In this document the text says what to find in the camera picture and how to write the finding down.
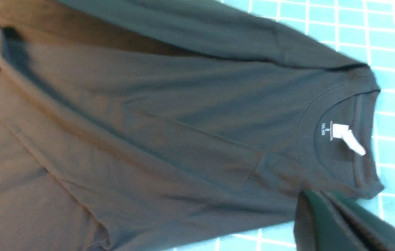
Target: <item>dark green fabric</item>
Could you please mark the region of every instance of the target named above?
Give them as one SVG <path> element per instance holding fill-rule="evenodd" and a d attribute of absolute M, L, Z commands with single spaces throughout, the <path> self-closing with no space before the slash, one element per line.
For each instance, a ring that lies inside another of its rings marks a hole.
<path fill-rule="evenodd" d="M 368 66 L 212 1 L 81 3 L 0 1 L 0 250 L 159 250 L 382 190 Z M 367 155 L 320 143 L 339 117 Z"/>
<path fill-rule="evenodd" d="M 295 220 L 298 251 L 395 251 L 395 227 L 339 192 L 301 192 Z"/>

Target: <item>sleeve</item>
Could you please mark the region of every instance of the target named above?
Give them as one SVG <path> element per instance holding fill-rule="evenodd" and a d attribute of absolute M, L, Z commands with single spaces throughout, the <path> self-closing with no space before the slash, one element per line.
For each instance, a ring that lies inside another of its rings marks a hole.
<path fill-rule="evenodd" d="M 142 35 L 219 58 L 312 69 L 363 64 L 283 24 L 213 0 L 59 1 Z"/>

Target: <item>black t-shirt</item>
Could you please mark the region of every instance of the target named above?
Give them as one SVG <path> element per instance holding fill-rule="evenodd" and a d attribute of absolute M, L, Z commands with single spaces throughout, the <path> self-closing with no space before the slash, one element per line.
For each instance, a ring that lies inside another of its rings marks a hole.
<path fill-rule="evenodd" d="M 209 0 L 61 2 L 111 24 L 0 1 L 1 250 L 159 250 L 290 221 L 303 189 L 382 190 L 366 64 Z"/>

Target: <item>clothing label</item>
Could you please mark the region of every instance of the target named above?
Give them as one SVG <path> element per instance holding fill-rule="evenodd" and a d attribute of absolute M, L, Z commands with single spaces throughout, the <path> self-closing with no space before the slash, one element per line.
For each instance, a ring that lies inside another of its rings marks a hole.
<path fill-rule="evenodd" d="M 327 135 L 328 133 L 331 141 L 334 138 L 340 138 L 352 151 L 356 152 L 361 156 L 366 154 L 365 148 L 355 138 L 352 130 L 349 130 L 349 125 L 334 124 L 333 121 L 331 121 L 330 126 L 327 127 L 326 123 L 322 123 L 322 136 Z"/>
<path fill-rule="evenodd" d="M 349 125 L 347 124 L 333 124 L 332 126 L 332 137 L 333 138 L 343 138 L 343 134 L 349 130 Z"/>

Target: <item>white tag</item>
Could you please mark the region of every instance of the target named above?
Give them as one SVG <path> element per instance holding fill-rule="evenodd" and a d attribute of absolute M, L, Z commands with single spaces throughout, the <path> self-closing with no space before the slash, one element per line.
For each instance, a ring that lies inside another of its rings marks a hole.
<path fill-rule="evenodd" d="M 347 132 L 343 134 L 343 140 L 349 149 L 356 152 L 358 155 L 363 156 L 366 154 L 365 148 L 357 141 L 354 134 L 352 134 L 352 130 L 347 130 Z"/>
<path fill-rule="evenodd" d="M 356 152 L 358 155 L 363 156 L 366 154 L 365 148 L 360 145 L 358 140 L 352 134 L 352 130 L 349 130 L 349 125 L 347 124 L 333 124 L 332 125 L 332 137 L 341 138 L 346 143 L 346 145 L 352 151 Z"/>
<path fill-rule="evenodd" d="M 349 130 L 349 125 L 347 124 L 333 124 L 332 125 L 332 137 L 333 138 L 343 138 L 343 134 Z"/>

